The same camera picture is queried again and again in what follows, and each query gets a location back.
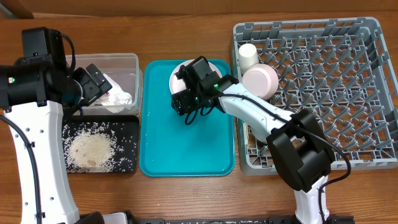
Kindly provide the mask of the white napkin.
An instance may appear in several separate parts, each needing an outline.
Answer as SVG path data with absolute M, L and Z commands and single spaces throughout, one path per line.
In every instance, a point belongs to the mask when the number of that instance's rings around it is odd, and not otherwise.
M 132 95 L 122 90 L 122 88 L 107 74 L 104 77 L 112 85 L 110 89 L 112 95 L 106 96 L 105 94 L 98 98 L 93 104 L 105 106 L 106 109 L 112 113 L 119 113 L 124 109 L 130 109 L 132 104 Z

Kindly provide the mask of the white paper cup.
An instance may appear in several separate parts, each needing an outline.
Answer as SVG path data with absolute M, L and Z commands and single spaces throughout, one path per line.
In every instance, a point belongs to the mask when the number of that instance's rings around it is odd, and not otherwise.
M 244 73 L 253 65 L 259 63 L 257 48 L 254 44 L 243 44 L 238 49 L 239 66 L 241 73 Z

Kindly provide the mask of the pink small bowl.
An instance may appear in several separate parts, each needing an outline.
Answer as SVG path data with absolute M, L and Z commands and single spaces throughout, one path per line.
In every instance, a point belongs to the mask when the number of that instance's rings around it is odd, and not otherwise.
M 267 100 L 275 95 L 279 87 L 279 78 L 271 66 L 259 63 L 244 73 L 242 83 L 253 95 Z

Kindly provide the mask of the grey bowl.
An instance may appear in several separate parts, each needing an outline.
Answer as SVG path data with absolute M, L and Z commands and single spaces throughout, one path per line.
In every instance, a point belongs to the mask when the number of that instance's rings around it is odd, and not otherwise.
M 254 137 L 260 141 L 260 142 L 264 142 L 266 143 L 267 140 L 266 138 L 268 137 L 269 133 L 264 130 L 264 129 L 255 129 L 254 127 L 250 127 L 251 128 L 251 132 L 254 135 Z

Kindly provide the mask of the pink plate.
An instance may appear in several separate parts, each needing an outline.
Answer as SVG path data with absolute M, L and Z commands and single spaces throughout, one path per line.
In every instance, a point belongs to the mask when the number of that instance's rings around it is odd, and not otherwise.
M 177 78 L 177 72 L 180 71 L 180 67 L 184 66 L 184 67 L 188 67 L 189 64 L 191 64 L 192 62 L 194 62 L 196 59 L 190 59 L 190 60 L 185 60 L 182 63 L 178 64 L 174 70 L 172 71 L 170 78 L 169 78 L 169 90 L 171 92 L 171 94 L 176 94 L 179 93 L 181 91 L 184 91 L 186 89 L 192 89 L 192 87 L 195 87 L 195 89 L 197 89 L 197 85 L 200 82 L 200 78 L 191 78 L 191 81 L 194 81 L 193 84 L 195 84 L 194 86 L 192 86 L 191 88 L 187 87 L 187 83 L 186 83 L 186 79 L 178 79 Z M 222 74 L 220 72 L 220 70 L 211 62 L 208 62 L 208 66 L 210 67 L 210 70 L 212 72 L 216 72 L 217 75 L 219 76 L 219 78 L 222 78 Z

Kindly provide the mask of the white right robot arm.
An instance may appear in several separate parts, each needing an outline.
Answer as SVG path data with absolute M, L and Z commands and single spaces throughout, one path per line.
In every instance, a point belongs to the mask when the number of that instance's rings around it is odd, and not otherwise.
M 200 56 L 181 63 L 169 80 L 172 108 L 191 124 L 204 109 L 218 109 L 248 124 L 266 143 L 274 166 L 294 190 L 296 223 L 326 223 L 330 212 L 323 189 L 335 160 L 333 150 L 309 110 L 283 110 L 250 93 L 231 75 L 220 75 Z

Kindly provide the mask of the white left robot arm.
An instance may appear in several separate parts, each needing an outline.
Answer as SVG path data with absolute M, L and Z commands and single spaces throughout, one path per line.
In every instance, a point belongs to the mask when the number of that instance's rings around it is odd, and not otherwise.
M 22 223 L 103 223 L 81 215 L 68 183 L 63 124 L 111 89 L 95 65 L 67 62 L 69 38 L 55 29 L 22 31 L 24 54 L 1 67 L 1 120 L 12 134 L 22 195 Z

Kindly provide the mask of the clear plastic bin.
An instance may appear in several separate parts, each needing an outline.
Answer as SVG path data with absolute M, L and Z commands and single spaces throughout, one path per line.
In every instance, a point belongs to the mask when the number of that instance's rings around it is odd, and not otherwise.
M 142 103 L 143 80 L 138 56 L 134 53 L 78 54 L 76 66 L 86 68 L 94 64 L 107 74 L 123 91 L 132 96 L 127 105 L 102 105 L 100 102 L 84 107 L 85 115 L 134 115 L 139 116 Z

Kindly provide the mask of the teal plastic tray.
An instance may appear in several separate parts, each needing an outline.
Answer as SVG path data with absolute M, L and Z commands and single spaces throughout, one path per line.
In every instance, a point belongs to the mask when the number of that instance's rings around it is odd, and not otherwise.
M 139 167 L 149 177 L 224 176 L 235 167 L 234 118 L 218 109 L 187 126 L 171 107 L 169 79 L 182 60 L 144 72 Z

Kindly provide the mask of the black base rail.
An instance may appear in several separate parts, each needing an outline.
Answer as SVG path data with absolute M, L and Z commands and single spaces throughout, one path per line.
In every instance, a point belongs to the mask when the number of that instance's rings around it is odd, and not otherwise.
M 293 224 L 299 223 L 294 215 L 273 216 L 255 219 L 227 219 L 227 220 L 164 220 L 163 218 L 136 219 L 129 211 L 102 215 L 100 212 L 93 212 L 81 215 L 76 224 L 100 224 L 100 223 L 128 223 L 128 224 Z

